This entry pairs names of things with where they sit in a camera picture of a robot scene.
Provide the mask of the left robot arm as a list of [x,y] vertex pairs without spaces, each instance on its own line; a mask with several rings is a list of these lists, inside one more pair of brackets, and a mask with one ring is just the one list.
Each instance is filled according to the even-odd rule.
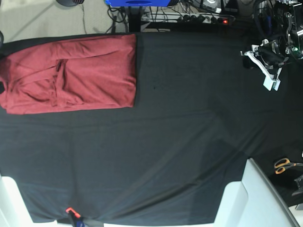
[[261,43],[241,52],[246,68],[259,68],[263,86],[279,89],[282,68],[289,63],[303,65],[303,2],[301,0],[256,0],[253,19]]

